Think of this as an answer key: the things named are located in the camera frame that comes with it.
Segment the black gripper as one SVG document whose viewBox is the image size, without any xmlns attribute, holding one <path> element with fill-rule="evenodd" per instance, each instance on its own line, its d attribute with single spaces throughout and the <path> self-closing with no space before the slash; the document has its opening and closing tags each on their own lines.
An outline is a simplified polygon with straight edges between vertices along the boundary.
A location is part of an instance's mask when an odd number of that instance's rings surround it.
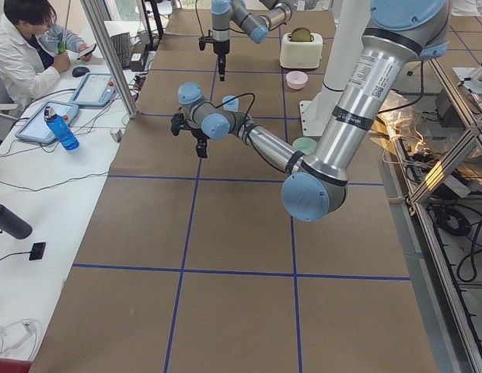
<svg viewBox="0 0 482 373">
<path fill-rule="evenodd" d="M 218 55 L 218 76 L 219 80 L 225 80 L 226 55 L 230 52 L 230 39 L 213 43 L 214 53 Z"/>
<path fill-rule="evenodd" d="M 200 128 L 191 127 L 189 131 L 191 132 L 191 135 L 197 139 L 197 145 L 195 147 L 197 156 L 207 158 L 207 143 L 209 136 L 207 136 Z"/>
</svg>

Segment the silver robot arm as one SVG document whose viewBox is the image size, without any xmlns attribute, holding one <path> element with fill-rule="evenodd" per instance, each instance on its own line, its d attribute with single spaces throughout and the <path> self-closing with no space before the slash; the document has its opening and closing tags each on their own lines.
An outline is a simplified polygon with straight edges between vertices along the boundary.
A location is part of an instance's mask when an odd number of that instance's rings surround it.
<svg viewBox="0 0 482 373">
<path fill-rule="evenodd" d="M 235 135 L 285 174 L 285 210 L 300 221 L 319 220 L 344 203 L 348 166 L 404 65 L 446 52 L 449 19 L 447 1 L 372 2 L 358 37 L 361 53 L 310 155 L 256 124 L 249 114 L 212 104 L 195 82 L 178 88 L 180 109 L 171 131 L 192 133 L 199 157 L 205 157 L 208 140 Z"/>
<path fill-rule="evenodd" d="M 211 2 L 212 30 L 205 42 L 213 44 L 221 82 L 225 80 L 226 56 L 230 52 L 231 23 L 236 24 L 255 44 L 261 44 L 270 31 L 286 24 L 295 11 L 293 1 L 261 1 L 261 3 L 268 11 L 257 16 L 246 7 L 244 1 Z"/>
</svg>

